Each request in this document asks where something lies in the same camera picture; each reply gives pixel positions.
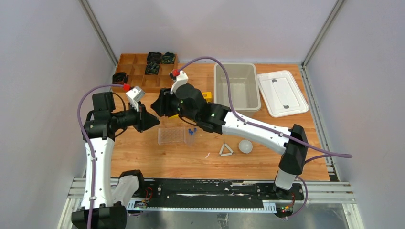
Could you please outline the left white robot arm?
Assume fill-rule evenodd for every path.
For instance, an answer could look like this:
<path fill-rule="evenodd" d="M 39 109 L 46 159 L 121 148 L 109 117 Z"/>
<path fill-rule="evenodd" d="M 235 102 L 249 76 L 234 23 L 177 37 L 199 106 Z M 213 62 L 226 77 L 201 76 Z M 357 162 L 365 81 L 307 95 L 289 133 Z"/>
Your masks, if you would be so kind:
<path fill-rule="evenodd" d="M 128 219 L 126 206 L 132 195 L 141 197 L 146 192 L 140 170 L 123 172 L 117 187 L 111 188 L 111 156 L 116 131 L 132 126 L 143 132 L 160 124 L 141 103 L 144 95 L 141 89 L 126 92 L 128 107 L 117 113 L 113 112 L 116 107 L 112 92 L 92 96 L 93 110 L 83 127 L 87 154 L 85 193 L 80 210 L 71 215 L 72 224 L 78 229 L 125 228 Z"/>

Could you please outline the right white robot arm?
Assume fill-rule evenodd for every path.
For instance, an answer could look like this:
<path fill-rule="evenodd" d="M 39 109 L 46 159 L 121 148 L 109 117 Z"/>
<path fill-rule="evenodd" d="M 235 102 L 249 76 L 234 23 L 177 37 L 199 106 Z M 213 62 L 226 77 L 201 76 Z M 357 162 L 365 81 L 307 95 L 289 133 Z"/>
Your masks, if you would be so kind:
<path fill-rule="evenodd" d="M 281 154 L 273 194 L 285 199 L 292 192 L 295 179 L 302 174 L 308 152 L 308 141 L 303 127 L 272 126 L 233 112 L 228 106 L 211 103 L 202 92 L 187 83 L 171 93 L 162 88 L 151 108 L 158 116 L 178 115 L 195 122 L 209 133 L 234 135 L 259 143 Z"/>

